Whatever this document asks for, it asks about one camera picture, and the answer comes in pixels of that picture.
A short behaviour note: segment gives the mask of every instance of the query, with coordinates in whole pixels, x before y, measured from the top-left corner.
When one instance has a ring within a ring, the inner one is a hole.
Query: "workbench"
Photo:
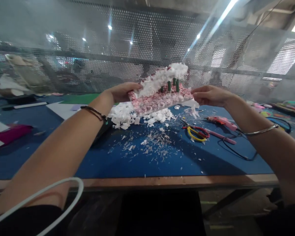
[[[39,98],[39,101],[49,103],[61,100],[62,97],[56,96]],[[0,192],[38,146],[63,122],[63,119],[46,106],[2,111],[1,108],[6,105],[6,101],[0,100],[1,122],[31,125],[34,128],[30,134],[0,148]],[[184,111],[186,108],[170,109],[175,116],[185,117],[189,124],[196,123],[197,126],[224,136],[230,135],[225,127],[203,119],[206,116],[231,119],[225,109],[201,106],[200,109],[204,110],[199,113],[201,118],[194,119]],[[155,123],[155,127],[143,124],[131,125],[127,130],[108,130],[90,148],[76,176],[84,180],[86,190],[240,189],[226,199],[224,205],[239,200],[254,189],[278,186],[273,171],[259,155],[253,161],[245,161],[227,149],[217,137],[211,136],[205,144],[192,142],[187,131],[182,129],[179,119],[165,123]],[[164,128],[165,132],[161,132],[159,128]],[[147,140],[147,144],[141,145],[144,140]],[[253,158],[256,151],[248,140],[239,137],[235,141],[236,145],[229,145],[248,158]]]

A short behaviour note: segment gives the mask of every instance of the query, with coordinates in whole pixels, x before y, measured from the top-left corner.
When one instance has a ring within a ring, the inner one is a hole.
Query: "table leg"
[[[231,206],[238,202],[239,200],[249,196],[250,194],[257,191],[258,188],[253,189],[237,189],[233,192],[231,192],[229,195],[227,195],[225,198],[223,198],[221,201],[219,201],[216,205],[211,207],[209,210],[204,212],[202,214],[203,218],[208,219],[212,214],[215,212],[221,210],[222,208],[226,206]]]

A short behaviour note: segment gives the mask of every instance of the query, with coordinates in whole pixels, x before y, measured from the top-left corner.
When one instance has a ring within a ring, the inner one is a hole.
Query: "perforated metal mesh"
[[[48,3],[0,1],[9,22],[0,20],[0,71],[10,68],[6,53],[35,56],[43,66],[33,69],[44,82],[43,89],[31,88],[36,92],[102,92],[124,81],[139,82],[174,62],[189,66],[185,86],[223,86],[246,99],[264,102],[275,99],[271,94],[282,80],[295,81],[295,33],[258,27],[251,34],[256,26],[225,21],[203,45],[216,22],[213,19],[191,48],[207,17],[93,1]],[[31,14],[24,31],[19,25],[27,11]],[[28,84],[22,76],[13,77]]]

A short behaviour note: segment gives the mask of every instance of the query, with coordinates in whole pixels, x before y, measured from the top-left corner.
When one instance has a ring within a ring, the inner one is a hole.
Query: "hand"
[[[123,84],[119,84],[110,89],[107,89],[106,92],[110,92],[116,102],[129,102],[128,92],[131,90],[139,90],[142,89],[142,85],[134,82],[126,82]]]
[[[196,100],[199,105],[215,107],[225,107],[231,98],[236,97],[235,94],[212,85],[205,85],[197,89],[195,88],[191,93],[194,100]]]

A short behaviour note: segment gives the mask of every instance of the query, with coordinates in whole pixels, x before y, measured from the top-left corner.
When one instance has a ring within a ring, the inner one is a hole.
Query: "table edge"
[[[0,192],[10,180],[0,180]],[[253,175],[213,175],[213,176],[174,176],[174,177],[139,177],[139,178],[108,178],[83,179],[85,190],[101,190],[116,188],[206,188],[206,187],[262,187],[278,185],[275,174]]]

